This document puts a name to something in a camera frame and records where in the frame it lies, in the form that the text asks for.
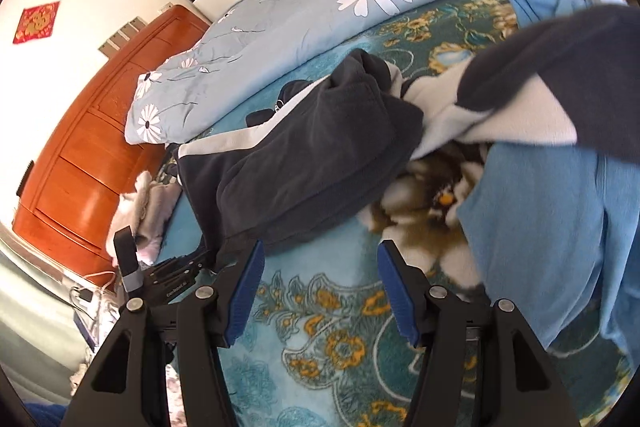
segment fleece fabric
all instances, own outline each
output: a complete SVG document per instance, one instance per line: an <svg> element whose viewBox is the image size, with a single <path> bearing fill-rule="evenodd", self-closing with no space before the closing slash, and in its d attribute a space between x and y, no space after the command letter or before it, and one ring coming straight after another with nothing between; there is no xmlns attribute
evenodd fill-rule
<svg viewBox="0 0 640 427"><path fill-rule="evenodd" d="M420 141L422 112L390 94L401 72L362 50L266 123L178 149L178 174L207 250L226 263L314 237L380 198Z"/></svg>
<svg viewBox="0 0 640 427"><path fill-rule="evenodd" d="M578 145L640 163L640 9L595 6L524 28L404 99L424 113L413 158L457 139Z"/></svg>

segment light blue comforter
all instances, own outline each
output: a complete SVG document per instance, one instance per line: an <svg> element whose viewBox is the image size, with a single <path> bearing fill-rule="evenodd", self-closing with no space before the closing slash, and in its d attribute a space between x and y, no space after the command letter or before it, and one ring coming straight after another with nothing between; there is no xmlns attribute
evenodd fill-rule
<svg viewBox="0 0 640 427"><path fill-rule="evenodd" d="M512 16L508 0L438 0L415 7L277 79L206 134L245 127L244 117L273 107L284 84L329 74L354 48L394 63L407 78L441 73L507 38ZM158 262L190 253L200 236L183 195ZM242 427L402 425L422 353L400 336L393 320L376 268L379 240L353 217L314 241L267 256L244 334L219 350ZM438 270L430 280L462 292ZM199 284L205 283L210 280L202 277ZM616 346L598 336L599 316L594 301L549 349L585 425L610 409L632 375ZM470 422L473 410L474 360L470 350L459 425Z"/></svg>
<svg viewBox="0 0 640 427"><path fill-rule="evenodd" d="M187 142L310 58L431 1L243 0L191 50L140 76L127 142Z"/></svg>

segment blue gripper pad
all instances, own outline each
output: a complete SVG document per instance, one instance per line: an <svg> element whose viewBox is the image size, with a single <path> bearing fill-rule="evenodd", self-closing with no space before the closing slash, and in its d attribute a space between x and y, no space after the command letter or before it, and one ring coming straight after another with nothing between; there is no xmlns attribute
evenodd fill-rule
<svg viewBox="0 0 640 427"><path fill-rule="evenodd" d="M385 286L386 296L396 317L398 331L412 346L417 346L420 333L415 325L414 301L402 282L400 272L391 258L391 254L383 243L378 245L378 276Z"/></svg>
<svg viewBox="0 0 640 427"><path fill-rule="evenodd" d="M246 322L249 320L249 313L251 313L251 306L254 304L262 272L264 272L264 247L262 242L258 241L229 302L229 319L224 334L225 341L229 346L233 346L236 339L242 335Z"/></svg>

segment red decoration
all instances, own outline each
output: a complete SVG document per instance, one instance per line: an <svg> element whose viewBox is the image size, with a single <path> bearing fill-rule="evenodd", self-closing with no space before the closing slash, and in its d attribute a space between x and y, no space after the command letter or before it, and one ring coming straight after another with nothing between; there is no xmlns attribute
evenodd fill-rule
<svg viewBox="0 0 640 427"><path fill-rule="evenodd" d="M18 29L15 31L14 44L50 37L59 5L60 1L57 1L22 10Z"/></svg>

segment blue clothing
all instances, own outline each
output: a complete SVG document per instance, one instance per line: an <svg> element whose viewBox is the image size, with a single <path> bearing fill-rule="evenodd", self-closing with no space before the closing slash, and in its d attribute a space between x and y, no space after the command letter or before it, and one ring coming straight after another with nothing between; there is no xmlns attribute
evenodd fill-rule
<svg viewBox="0 0 640 427"><path fill-rule="evenodd" d="M593 5L592 0L509 0L518 19L518 27L571 15Z"/></svg>
<svg viewBox="0 0 640 427"><path fill-rule="evenodd" d="M601 286L600 333L640 362L640 166L497 143L458 216L486 291L547 347Z"/></svg>
<svg viewBox="0 0 640 427"><path fill-rule="evenodd" d="M58 427L62 423L66 407L64 405L43 405L40 403L26 403L24 406L35 420L38 427Z"/></svg>

